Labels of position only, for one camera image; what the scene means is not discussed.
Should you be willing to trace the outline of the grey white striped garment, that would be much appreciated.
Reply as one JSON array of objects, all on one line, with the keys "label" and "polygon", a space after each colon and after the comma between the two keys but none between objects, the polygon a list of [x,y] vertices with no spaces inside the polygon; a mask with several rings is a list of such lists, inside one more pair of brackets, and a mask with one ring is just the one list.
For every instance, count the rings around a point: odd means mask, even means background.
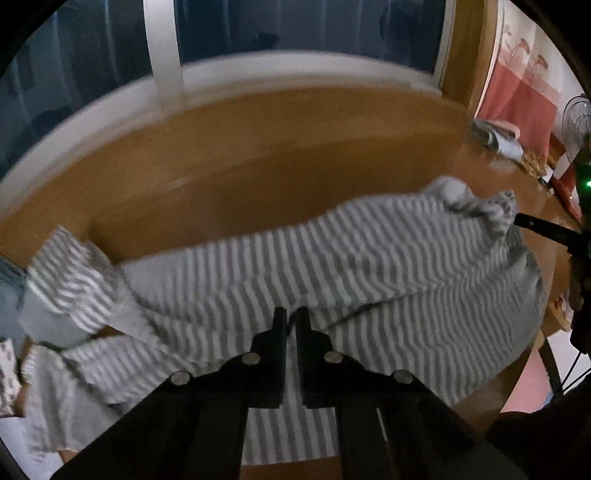
[{"label": "grey white striped garment", "polygon": [[512,192],[442,177],[298,225],[112,264],[56,229],[32,258],[20,322],[28,446],[80,451],[173,373],[245,353],[273,311],[306,307],[342,353],[406,369],[454,406],[535,339],[543,285]]}]

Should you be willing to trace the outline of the red box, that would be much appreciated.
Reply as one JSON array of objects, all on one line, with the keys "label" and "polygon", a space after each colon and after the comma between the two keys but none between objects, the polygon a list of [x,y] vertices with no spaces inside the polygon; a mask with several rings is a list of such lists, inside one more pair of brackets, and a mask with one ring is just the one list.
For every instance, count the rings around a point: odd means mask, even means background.
[{"label": "red box", "polygon": [[549,185],[555,196],[567,213],[575,221],[581,222],[575,170],[567,156],[566,147],[554,133],[550,137],[548,165],[553,169]]}]

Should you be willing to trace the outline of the yellow patterned cloth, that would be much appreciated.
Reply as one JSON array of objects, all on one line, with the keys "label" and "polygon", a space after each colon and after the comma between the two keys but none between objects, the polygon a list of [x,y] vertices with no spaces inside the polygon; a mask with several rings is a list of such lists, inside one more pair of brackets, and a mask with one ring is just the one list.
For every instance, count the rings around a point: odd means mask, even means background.
[{"label": "yellow patterned cloth", "polygon": [[535,179],[540,179],[547,175],[547,159],[532,149],[524,150],[520,165],[528,175]]}]

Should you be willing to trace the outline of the electric fan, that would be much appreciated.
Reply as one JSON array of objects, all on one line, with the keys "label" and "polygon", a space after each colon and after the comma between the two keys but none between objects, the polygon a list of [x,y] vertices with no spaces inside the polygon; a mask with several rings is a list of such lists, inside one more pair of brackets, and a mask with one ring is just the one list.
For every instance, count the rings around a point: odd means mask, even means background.
[{"label": "electric fan", "polygon": [[590,100],[585,94],[571,98],[562,115],[562,136],[567,158],[575,165],[577,187],[590,191]]}]

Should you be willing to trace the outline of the folded light blue garment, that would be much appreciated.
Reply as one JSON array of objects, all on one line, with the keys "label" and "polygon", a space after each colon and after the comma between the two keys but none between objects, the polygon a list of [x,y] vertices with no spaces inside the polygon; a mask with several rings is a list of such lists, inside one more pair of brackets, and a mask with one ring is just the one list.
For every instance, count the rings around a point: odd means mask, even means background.
[{"label": "folded light blue garment", "polygon": [[524,150],[519,142],[521,131],[515,124],[504,120],[475,118],[472,131],[495,154],[516,162],[522,160]]}]

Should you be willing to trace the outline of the red pink curtain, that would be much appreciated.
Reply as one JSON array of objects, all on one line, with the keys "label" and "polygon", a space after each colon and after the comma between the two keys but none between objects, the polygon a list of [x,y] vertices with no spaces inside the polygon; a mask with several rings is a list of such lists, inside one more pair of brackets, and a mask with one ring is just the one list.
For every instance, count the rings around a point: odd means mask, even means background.
[{"label": "red pink curtain", "polygon": [[519,128],[523,147],[546,157],[563,84],[558,50],[535,23],[507,16],[479,111]]}]

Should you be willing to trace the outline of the white framed window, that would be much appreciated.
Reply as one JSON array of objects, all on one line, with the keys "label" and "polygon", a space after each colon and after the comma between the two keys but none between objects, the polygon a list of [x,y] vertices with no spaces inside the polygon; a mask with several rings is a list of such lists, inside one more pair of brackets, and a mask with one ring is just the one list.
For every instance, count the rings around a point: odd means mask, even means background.
[{"label": "white framed window", "polygon": [[1,199],[190,95],[273,77],[440,89],[452,1],[68,1],[1,78]]}]

